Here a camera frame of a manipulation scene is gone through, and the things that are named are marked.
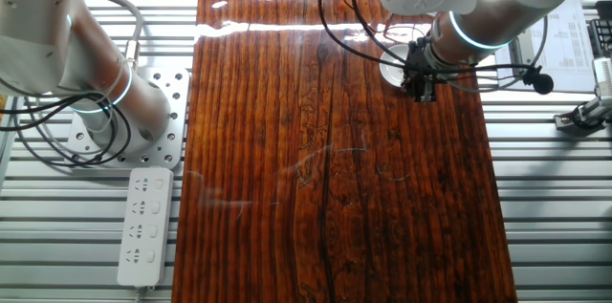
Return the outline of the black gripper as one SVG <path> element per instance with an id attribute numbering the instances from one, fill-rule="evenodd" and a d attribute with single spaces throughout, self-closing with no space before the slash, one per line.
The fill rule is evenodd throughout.
<path id="1" fill-rule="evenodd" d="M 425 49 L 429 43 L 428 37 L 418 37 L 408 43 L 408 52 L 404 65 L 405 79 L 401 83 L 402 91 L 413 100 L 420 99 L 419 82 L 411 80 L 414 76 L 432 78 L 432 68 L 427 62 Z M 421 102 L 435 102 L 435 83 L 426 79 L 423 83 Z"/>

